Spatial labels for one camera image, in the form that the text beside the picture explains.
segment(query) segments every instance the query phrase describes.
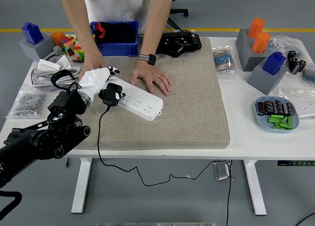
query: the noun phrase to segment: colorful cube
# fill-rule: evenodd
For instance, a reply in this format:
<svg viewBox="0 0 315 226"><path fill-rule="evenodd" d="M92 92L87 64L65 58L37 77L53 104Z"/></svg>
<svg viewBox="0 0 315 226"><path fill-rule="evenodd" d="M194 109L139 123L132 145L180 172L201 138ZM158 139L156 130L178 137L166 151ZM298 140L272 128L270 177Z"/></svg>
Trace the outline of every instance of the colorful cube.
<svg viewBox="0 0 315 226"><path fill-rule="evenodd" d="M77 60L84 60L84 53L78 41L74 44L73 52Z"/></svg>
<svg viewBox="0 0 315 226"><path fill-rule="evenodd" d="M63 51L69 55L74 55L73 49L74 49L74 43L77 41L76 38L74 38L72 35L67 35L63 39L60 40L60 45L63 49Z"/></svg>

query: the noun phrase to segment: chair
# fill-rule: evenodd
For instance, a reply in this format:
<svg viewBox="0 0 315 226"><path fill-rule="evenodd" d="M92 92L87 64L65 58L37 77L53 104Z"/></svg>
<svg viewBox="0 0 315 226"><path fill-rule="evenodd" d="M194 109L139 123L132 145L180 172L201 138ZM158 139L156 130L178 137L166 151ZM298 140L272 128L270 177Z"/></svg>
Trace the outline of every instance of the chair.
<svg viewBox="0 0 315 226"><path fill-rule="evenodd" d="M188 17L188 9L186 8L172 8L169 14L177 14L177 13L183 13L184 17ZM170 25L172 28L175 30L181 30L181 28L172 20L168 17L167 19L168 25Z"/></svg>

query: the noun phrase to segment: metal bracket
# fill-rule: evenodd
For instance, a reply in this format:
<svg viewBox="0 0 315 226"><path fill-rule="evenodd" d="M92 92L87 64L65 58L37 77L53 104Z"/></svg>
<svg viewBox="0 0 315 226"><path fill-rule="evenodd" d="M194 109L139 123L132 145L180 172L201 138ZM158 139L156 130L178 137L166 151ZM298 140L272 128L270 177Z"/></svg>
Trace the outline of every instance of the metal bracket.
<svg viewBox="0 0 315 226"><path fill-rule="evenodd" d="M216 180L222 180L230 177L229 169L231 162L217 162L213 163L213 171Z"/></svg>

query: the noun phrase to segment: orange cylinder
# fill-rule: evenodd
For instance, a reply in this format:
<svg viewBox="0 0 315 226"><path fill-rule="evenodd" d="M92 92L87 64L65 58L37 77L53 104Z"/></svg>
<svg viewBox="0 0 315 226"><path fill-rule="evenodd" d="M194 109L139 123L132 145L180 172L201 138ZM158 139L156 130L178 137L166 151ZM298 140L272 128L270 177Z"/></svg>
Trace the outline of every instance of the orange cylinder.
<svg viewBox="0 0 315 226"><path fill-rule="evenodd" d="M54 44L58 46L60 46L60 40L65 37L63 32L53 32L49 35L52 37Z"/></svg>
<svg viewBox="0 0 315 226"><path fill-rule="evenodd" d="M261 32L262 28L265 25L265 21L261 18L255 18L252 22L251 28L248 32L250 38L256 39L258 33Z"/></svg>
<svg viewBox="0 0 315 226"><path fill-rule="evenodd" d="M261 54L265 51L266 46L270 40L270 34L266 32L258 33L258 36L252 46L252 50L258 54Z"/></svg>

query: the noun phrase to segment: table leg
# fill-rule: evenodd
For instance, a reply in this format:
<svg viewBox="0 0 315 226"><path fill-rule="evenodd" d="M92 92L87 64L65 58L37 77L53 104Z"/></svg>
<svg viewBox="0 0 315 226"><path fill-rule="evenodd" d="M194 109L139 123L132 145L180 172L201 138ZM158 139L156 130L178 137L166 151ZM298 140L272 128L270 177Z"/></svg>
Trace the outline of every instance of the table leg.
<svg viewBox="0 0 315 226"><path fill-rule="evenodd" d="M252 204L254 207L255 215L267 215L264 199L262 198L259 180L255 168L254 160L244 160L248 185L250 187Z"/></svg>
<svg viewBox="0 0 315 226"><path fill-rule="evenodd" d="M77 182L77 187L75 189L73 205L71 213L82 213L85 194L88 187L90 169L92 164L92 158L80 158L81 160L81 167Z"/></svg>

